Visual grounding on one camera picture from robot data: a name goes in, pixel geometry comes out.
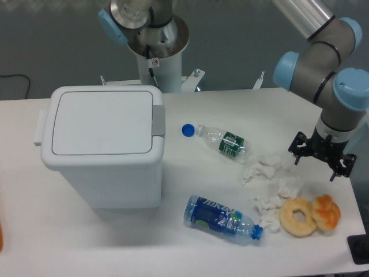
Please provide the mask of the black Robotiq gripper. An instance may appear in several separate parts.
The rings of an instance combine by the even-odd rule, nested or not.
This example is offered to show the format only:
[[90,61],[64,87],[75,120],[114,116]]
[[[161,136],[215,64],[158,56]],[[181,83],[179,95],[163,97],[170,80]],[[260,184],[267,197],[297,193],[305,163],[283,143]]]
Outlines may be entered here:
[[357,159],[355,154],[343,153],[346,144],[347,142],[334,143],[330,134],[322,137],[315,128],[311,138],[307,138],[303,132],[298,132],[288,151],[295,158],[294,165],[299,163],[300,158],[307,156],[329,162],[329,167],[333,171],[329,181],[333,181],[335,177],[349,178]]

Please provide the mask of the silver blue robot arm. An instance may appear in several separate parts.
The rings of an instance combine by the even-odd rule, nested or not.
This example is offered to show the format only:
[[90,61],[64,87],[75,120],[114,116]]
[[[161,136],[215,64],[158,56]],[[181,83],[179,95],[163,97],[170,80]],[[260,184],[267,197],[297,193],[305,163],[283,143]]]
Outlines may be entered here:
[[[303,54],[284,54],[273,81],[322,110],[312,136],[298,133],[289,152],[296,159],[312,156],[327,163],[334,177],[348,177],[356,161],[349,151],[353,133],[368,109],[368,73],[340,70],[340,65],[357,49],[362,29],[350,18],[336,18],[321,1],[275,5],[311,46]],[[174,14],[171,1],[109,1],[97,17],[115,43],[127,45],[136,55],[143,85],[164,93],[196,89],[201,72],[182,77],[189,29]]]

